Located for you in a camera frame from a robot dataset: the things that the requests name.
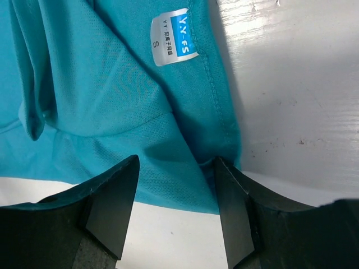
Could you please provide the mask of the dark teal t shirt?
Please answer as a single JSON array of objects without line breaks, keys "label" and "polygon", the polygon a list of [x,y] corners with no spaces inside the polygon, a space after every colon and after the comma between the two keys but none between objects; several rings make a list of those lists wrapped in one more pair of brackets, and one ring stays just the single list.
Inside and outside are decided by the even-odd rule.
[{"label": "dark teal t shirt", "polygon": [[[158,67],[151,22],[182,8],[199,55]],[[137,155],[137,202],[217,214],[211,162],[239,138],[207,1],[1,2],[2,177],[78,184]]]}]

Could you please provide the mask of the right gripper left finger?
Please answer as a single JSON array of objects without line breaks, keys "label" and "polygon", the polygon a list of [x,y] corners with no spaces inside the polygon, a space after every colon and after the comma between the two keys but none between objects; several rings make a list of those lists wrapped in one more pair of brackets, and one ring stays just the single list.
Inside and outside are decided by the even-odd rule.
[{"label": "right gripper left finger", "polygon": [[1,207],[2,268],[115,268],[139,181],[129,156],[37,203]]}]

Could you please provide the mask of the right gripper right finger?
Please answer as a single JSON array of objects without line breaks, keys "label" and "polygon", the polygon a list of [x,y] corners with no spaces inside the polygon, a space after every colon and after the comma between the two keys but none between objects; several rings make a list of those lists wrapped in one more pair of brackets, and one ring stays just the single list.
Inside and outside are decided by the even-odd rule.
[{"label": "right gripper right finger", "polygon": [[357,268],[358,200],[312,207],[214,159],[229,268]]}]

